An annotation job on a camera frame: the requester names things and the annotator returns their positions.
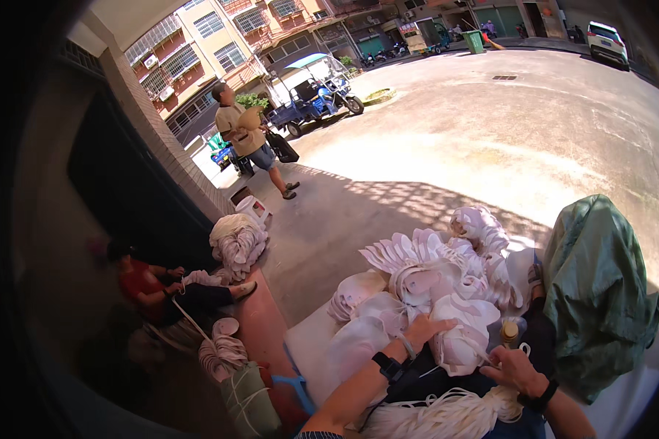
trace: beige shirt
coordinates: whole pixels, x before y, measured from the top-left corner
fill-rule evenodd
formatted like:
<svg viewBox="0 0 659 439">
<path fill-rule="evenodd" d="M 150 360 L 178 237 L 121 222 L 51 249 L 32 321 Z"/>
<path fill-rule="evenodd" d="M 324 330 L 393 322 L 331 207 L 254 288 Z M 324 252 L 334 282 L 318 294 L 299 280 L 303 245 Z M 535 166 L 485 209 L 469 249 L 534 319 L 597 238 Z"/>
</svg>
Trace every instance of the beige shirt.
<svg viewBox="0 0 659 439">
<path fill-rule="evenodd" d="M 236 103 L 229 107 L 220 106 L 215 114 L 215 124 L 220 133 L 231 131 L 237 128 L 239 116 L 246 111 L 244 107 Z M 235 148 L 237 155 L 249 155 L 259 149 L 266 142 L 266 137 L 260 129 L 249 131 L 246 137 L 239 140 L 232 139 L 232 146 Z"/>
</svg>

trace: black wristband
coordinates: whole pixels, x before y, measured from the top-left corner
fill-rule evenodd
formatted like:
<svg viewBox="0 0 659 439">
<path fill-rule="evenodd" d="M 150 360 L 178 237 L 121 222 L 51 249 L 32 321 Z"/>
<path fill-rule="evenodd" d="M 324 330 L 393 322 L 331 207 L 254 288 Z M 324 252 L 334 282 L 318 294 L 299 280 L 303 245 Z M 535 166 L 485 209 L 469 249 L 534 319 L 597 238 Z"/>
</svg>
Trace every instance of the black wristband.
<svg viewBox="0 0 659 439">
<path fill-rule="evenodd" d="M 553 379 L 550 381 L 549 385 L 547 386 L 547 390 L 540 396 L 539 398 L 529 398 L 522 393 L 518 395 L 517 401 L 527 407 L 528 409 L 532 410 L 535 413 L 542 414 L 545 412 L 545 409 L 547 408 L 547 404 L 549 404 L 550 399 L 554 396 L 554 392 L 556 392 L 556 389 L 559 387 L 559 383 Z"/>
<path fill-rule="evenodd" d="M 381 367 L 381 375 L 388 379 L 388 384 L 391 386 L 403 376 L 403 365 L 398 363 L 395 358 L 388 358 L 386 354 L 379 351 L 372 360 Z"/>
</svg>

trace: white plastic stool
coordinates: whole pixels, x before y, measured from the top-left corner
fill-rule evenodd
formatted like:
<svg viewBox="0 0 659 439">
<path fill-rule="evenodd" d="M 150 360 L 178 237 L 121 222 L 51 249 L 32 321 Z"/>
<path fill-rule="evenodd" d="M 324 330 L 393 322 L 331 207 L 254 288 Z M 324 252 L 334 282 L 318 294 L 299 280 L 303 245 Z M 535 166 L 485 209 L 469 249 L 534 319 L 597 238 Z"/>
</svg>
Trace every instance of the white plastic stool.
<svg viewBox="0 0 659 439">
<path fill-rule="evenodd" d="M 259 225 L 264 225 L 266 217 L 271 214 L 255 196 L 250 195 L 239 202 L 236 209 L 238 214 L 251 216 Z"/>
</svg>

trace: white suv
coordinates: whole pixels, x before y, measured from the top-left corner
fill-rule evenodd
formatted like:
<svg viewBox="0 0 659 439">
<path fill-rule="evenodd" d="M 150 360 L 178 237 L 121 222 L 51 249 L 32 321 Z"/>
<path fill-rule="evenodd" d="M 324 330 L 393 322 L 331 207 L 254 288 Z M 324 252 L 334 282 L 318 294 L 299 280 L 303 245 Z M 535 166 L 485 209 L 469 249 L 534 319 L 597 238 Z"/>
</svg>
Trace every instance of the white suv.
<svg viewBox="0 0 659 439">
<path fill-rule="evenodd" d="M 625 48 L 625 43 L 615 27 L 592 21 L 588 23 L 586 34 L 591 57 L 595 59 L 602 56 L 615 60 L 621 63 L 625 70 L 630 71 L 628 49 Z"/>
</svg>

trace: brown bottle cap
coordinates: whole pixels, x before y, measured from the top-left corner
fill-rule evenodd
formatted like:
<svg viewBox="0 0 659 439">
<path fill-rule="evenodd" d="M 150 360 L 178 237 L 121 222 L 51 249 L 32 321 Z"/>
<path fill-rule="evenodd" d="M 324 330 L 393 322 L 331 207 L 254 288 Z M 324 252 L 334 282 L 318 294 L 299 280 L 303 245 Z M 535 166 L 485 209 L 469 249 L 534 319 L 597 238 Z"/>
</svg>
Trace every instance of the brown bottle cap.
<svg viewBox="0 0 659 439">
<path fill-rule="evenodd" d="M 504 322 L 502 334 L 504 338 L 517 337 L 517 324 L 515 322 Z"/>
</svg>

